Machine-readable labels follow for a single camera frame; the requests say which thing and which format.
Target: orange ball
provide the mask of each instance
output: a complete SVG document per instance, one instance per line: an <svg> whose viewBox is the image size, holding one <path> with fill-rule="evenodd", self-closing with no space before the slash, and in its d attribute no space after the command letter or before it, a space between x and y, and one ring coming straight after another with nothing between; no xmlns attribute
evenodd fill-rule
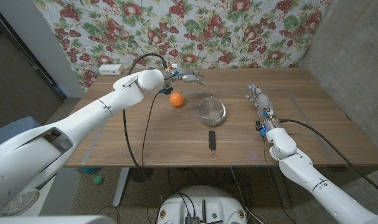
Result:
<svg viewBox="0 0 378 224"><path fill-rule="evenodd" d="M183 96L180 93L173 93L169 100L173 106L181 106L183 103Z"/></svg>

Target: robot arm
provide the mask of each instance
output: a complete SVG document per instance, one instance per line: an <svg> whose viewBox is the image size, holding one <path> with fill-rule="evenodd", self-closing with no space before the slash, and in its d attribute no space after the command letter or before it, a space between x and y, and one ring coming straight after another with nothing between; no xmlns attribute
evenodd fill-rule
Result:
<svg viewBox="0 0 378 224"><path fill-rule="evenodd" d="M377 220L377 215L365 209L313 167L312 160L297 148L294 139L281 128L267 95L254 84L249 86L249 91L251 96L246 97L252 101L261 118L257 130L273 144L269 153L279 162L281 172L310 192L337 222L372 223Z"/></svg>
<svg viewBox="0 0 378 224"><path fill-rule="evenodd" d="M205 78L205 75L201 72L194 71L188 68L175 69L176 67L169 67L164 72L164 87L160 93L170 94L173 90L172 82L182 80L184 83L198 83L200 85L206 85L201 79Z"/></svg>
<svg viewBox="0 0 378 224"><path fill-rule="evenodd" d="M21 133L0 145L0 211L24 188L35 188L63 168L79 144L114 114L139 103L141 90L160 90L159 70L114 83L114 91L58 122Z"/></svg>

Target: green ball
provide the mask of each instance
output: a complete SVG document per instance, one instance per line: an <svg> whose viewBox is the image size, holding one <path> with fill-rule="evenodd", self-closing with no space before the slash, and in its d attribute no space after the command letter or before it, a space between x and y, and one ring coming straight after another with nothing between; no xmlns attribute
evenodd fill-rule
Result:
<svg viewBox="0 0 378 224"><path fill-rule="evenodd" d="M95 183L95 184L103 183L103 177L100 176L100 175L97 175L95 178L93 178L93 183Z"/></svg>

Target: floral backdrop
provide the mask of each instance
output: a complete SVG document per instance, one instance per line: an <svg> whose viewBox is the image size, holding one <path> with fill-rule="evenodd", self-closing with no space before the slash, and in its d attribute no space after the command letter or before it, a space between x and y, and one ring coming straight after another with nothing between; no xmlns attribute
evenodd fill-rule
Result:
<svg viewBox="0 0 378 224"><path fill-rule="evenodd" d="M33 0L82 86L146 53L183 68L296 67L329 0ZM138 68L161 68L144 58Z"/></svg>

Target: black wire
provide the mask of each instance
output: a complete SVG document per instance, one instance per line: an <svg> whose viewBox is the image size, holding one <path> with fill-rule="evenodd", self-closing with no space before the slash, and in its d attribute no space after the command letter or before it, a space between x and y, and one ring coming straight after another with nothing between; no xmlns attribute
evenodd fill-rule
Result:
<svg viewBox="0 0 378 224"><path fill-rule="evenodd" d="M147 220L149 220L149 223L151 223L151 220L150 220L150 217L149 217L149 205L148 205L148 191L147 191L147 184L146 182L144 182L144 187L146 188L146 213L147 213Z"/></svg>
<svg viewBox="0 0 378 224"><path fill-rule="evenodd" d="M216 176L216 179L218 179L218 168L215 167L215 176Z"/></svg>
<svg viewBox="0 0 378 224"><path fill-rule="evenodd" d="M211 175L208 174L208 172L207 172L207 168L204 168L204 167L203 167L202 170L207 174L207 177L208 177L209 179L211 179L211 180L214 181L215 183L218 182L215 178L213 178Z"/></svg>
<svg viewBox="0 0 378 224"><path fill-rule="evenodd" d="M184 205L186 206L187 214L191 216L191 214L190 214L190 212L189 212L189 207L187 206L186 201L183 199L182 194L181 194L179 191L177 191L177 193L181 196L181 198L182 198L182 200L183 200L183 202L184 202Z"/></svg>
<svg viewBox="0 0 378 224"><path fill-rule="evenodd" d="M120 212L118 211L118 209L116 209L116 207L114 207L114 206L112 206L112 205L104 206L103 208L101 208L101 209L97 212L96 215L98 215L103 209L108 208L108 207L110 207L110 208L114 208L114 209L115 209L115 212L111 212L111 213L109 213L107 216L110 216L110 215L112 215L112 214L115 214L115 215L116 215L116 223L117 223L117 224L120 224Z"/></svg>
<svg viewBox="0 0 378 224"><path fill-rule="evenodd" d="M167 171L169 185L171 186L172 193L175 193L174 187L172 186L171 178L169 178L169 170L170 170L170 167L168 168L168 171Z"/></svg>
<svg viewBox="0 0 378 224"><path fill-rule="evenodd" d="M254 215L254 214L251 212L251 210L247 207L247 205L245 204L245 199L244 199L245 197L244 197L243 192L241 191L240 184L239 184L239 182L237 182L237 178L236 178L235 175L234 175L233 167L231 167L230 169L231 169L231 171L232 171L232 175L233 175L234 181L235 181L235 183L236 183L236 186L237 186L237 188L239 189L241 199L243 200L243 207L248 211L249 214L251 214L252 217L254 217L254 218L257 220L257 222L259 222L259 223L263 223L263 222L261 221L261 218L259 218L258 216Z"/></svg>
<svg viewBox="0 0 378 224"><path fill-rule="evenodd" d="M164 68L165 68L165 69L168 68L168 66L166 65L166 61L165 61L165 59L163 58L163 56L161 56L161 55L159 55L159 54L155 54L155 53L149 53L149 54L144 54L144 55L138 57L138 59L137 59L135 62L133 62L132 67L131 67L131 69L129 70L129 72L128 72L127 75L131 75L131 72L132 72L133 68L135 67L135 65L136 65L141 59L143 59L143 58L145 58L145 57L148 57L148 56L156 56L156 57L159 57L159 58L163 61L163 66L164 66Z"/></svg>
<svg viewBox="0 0 378 224"><path fill-rule="evenodd" d="M141 166L142 167L144 166L144 162L143 162L143 157L144 157L144 142L146 140L147 128L149 127L151 110L153 109L154 101L156 100L156 97L158 96L158 94L159 94L159 92L154 96L153 102L151 103L149 118L147 119L146 131L144 132L143 147L141 148Z"/></svg>
<svg viewBox="0 0 378 224"><path fill-rule="evenodd" d="M269 167L269 164L268 164L268 160L266 159L266 144L265 144L265 137L263 137L263 158L265 158L266 167L268 168L268 174L269 174L270 183L272 184L273 187L276 187L276 189L277 189L277 186L275 186L275 184L273 183L272 176L270 175L270 167ZM291 220L291 222L293 222L294 224L296 224L296 223L294 222L294 220L288 215L288 213L287 213L286 210L283 208L283 206L281 206L281 204L280 204L280 208L283 210L283 212L286 214L286 216Z"/></svg>
<svg viewBox="0 0 378 224"><path fill-rule="evenodd" d="M192 172L192 174L194 175L194 177L201 184L206 184L207 183L206 181L202 180L192 169L190 169L190 171ZM213 182L207 183L208 185L212 185L212 186L215 186L215 187L220 187L221 185L226 185L226 184L236 185L236 182L233 179L233 177L231 176L231 174L229 175L229 173L226 173L225 169L224 169L224 176L223 176L223 178L222 178L222 180L220 182L215 181L215 179L211 178L209 176L209 174L206 172L205 169L204 169L204 172L207 174L207 176L208 176L209 179L213 180ZM246 182L246 181L243 181L243 180L240 180L239 178L237 178L237 182L240 184L240 187L242 188L243 192L246 192L246 191L250 192L250 198L248 199L247 197L244 197L244 200L245 200L245 204L246 205L248 205L249 207L252 207L253 202L255 201L255 194L254 194L253 189L252 189L251 178L249 176L245 175L245 174L239 174L238 177L241 177L242 179L247 179L248 180L248 182Z"/></svg>
<svg viewBox="0 0 378 224"><path fill-rule="evenodd" d="M329 144L332 149L334 149L334 151L336 151L336 153L341 156L342 159L345 160L345 162L347 162L358 174L360 174L363 178L365 178L368 183L370 183L371 185L373 185L373 187L375 187L377 190L378 190L378 185L376 183L374 183L371 179L369 179L366 175L364 175L360 170L358 170L356 168L356 166L354 164L352 164L351 161L349 161L349 159L347 159L330 141L328 141L328 139L326 137L324 137L321 133L319 133L317 130L315 130L314 128L312 128L311 126L307 125L307 124L304 124L300 121L295 121L295 120L292 120L292 119L281 119L280 120L281 123L284 123L284 122L293 122L293 123L297 123L297 124L300 124L304 127L307 127L309 128L310 130L312 130L314 133L316 133L318 136L320 136L323 140L326 141L327 144Z"/></svg>
<svg viewBox="0 0 378 224"><path fill-rule="evenodd" d="M289 216L289 214L287 213L287 211L283 207L281 209L286 214L286 216L291 220L291 222L293 222L295 224L295 221Z"/></svg>
<svg viewBox="0 0 378 224"><path fill-rule="evenodd" d="M182 195L183 195L183 196L187 197L187 198L190 200L190 202L191 202L191 206L193 206L193 217L196 217L196 209L194 208L193 201L189 198L189 196L187 196L187 195L185 195L185 194L182 194L182 193L174 193L174 194L179 194L179 195L181 195L181 197L182 197Z"/></svg>
<svg viewBox="0 0 378 224"><path fill-rule="evenodd" d="M169 185L171 186L172 194L179 194L179 195L181 196L181 198L182 198L182 200L183 200L183 202L184 202L184 205L186 206L187 213L188 213L189 215L191 215L191 214L189 213L189 207L187 206L186 201L185 201L185 200L183 199L183 197L182 197L182 195L186 196L186 197L190 200L191 205L193 206L193 216L196 217L196 209L194 208L193 201L192 201L187 195L182 194L182 193L180 193L179 191L177 191L177 193L175 193L175 191L174 191L174 187L172 186L171 178L169 178L169 170L170 170L170 168L168 168L167 173L168 173L168 181L169 181Z"/></svg>
<svg viewBox="0 0 378 224"><path fill-rule="evenodd" d="M223 167L222 169L224 170L224 174L225 174L225 176L226 176L226 175L229 175L229 172L226 172L225 167Z"/></svg>
<svg viewBox="0 0 378 224"><path fill-rule="evenodd" d="M159 57L159 58L163 61L163 66L164 66L164 68L165 68L165 69L168 68L167 65L166 65L165 59L164 59L161 55L154 54L154 53L144 54L144 55L138 57L138 59L137 59L135 62L133 62L132 67L130 68L130 70L129 70L129 72L128 72L127 75L131 75L132 70L133 70L133 68L135 67L135 65L136 65L141 59L143 59L143 58L145 58L145 57L147 57L147 56L157 56L157 57ZM155 189L156 189L158 195L161 197L161 204L160 204L160 206L159 206L159 207L161 208L161 206L163 205L163 196L162 196L161 193L159 192L159 190L158 190L158 188L157 188L157 185L154 183L154 181L153 181L152 179L150 179L150 178L144 173L144 171L143 171L143 169L142 169L142 168L143 168L143 149L142 149L142 167L139 166L139 164L137 163L137 161L136 161L136 159L135 159L135 157L134 157L134 155L133 155L133 153L132 153L132 148L131 148L131 145L130 145L130 143L129 143L129 138L128 138L128 130L127 130L127 128L126 128L126 113L125 113L125 110L122 111L122 118L123 118L123 124L124 124L124 132L125 132L126 145L128 146L129 154L130 154L130 156L131 156L131 158L132 158L132 161L133 161L133 163L135 164L136 168L137 168L137 169L138 169L138 170L139 170L139 171L140 171L140 172L141 172L141 173L142 173L142 174L143 174L148 180L150 180L151 183L154 185L154 187L155 187ZM146 207L146 211L147 211L147 218L148 218L148 220L149 220L149 222L150 222L149 215L148 215L148 206ZM156 218L155 218L154 223L157 222L157 216L158 216L158 211L157 211L157 213L156 213Z"/></svg>

